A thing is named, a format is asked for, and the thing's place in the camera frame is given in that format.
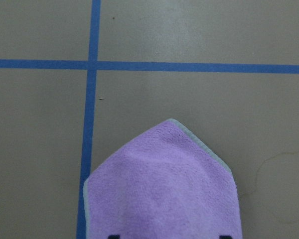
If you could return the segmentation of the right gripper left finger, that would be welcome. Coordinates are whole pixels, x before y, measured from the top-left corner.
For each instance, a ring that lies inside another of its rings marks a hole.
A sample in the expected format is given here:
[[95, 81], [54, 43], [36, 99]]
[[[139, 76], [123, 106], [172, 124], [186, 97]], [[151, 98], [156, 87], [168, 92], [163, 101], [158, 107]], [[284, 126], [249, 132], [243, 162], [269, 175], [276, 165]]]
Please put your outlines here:
[[120, 239], [120, 235], [109, 235], [108, 239]]

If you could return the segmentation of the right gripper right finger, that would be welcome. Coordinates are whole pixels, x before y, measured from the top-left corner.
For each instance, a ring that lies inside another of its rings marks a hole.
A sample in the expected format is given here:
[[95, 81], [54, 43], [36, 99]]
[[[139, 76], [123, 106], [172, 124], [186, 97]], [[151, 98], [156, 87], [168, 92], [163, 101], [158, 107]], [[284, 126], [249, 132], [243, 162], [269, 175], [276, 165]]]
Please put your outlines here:
[[220, 235], [219, 239], [232, 239], [230, 235]]

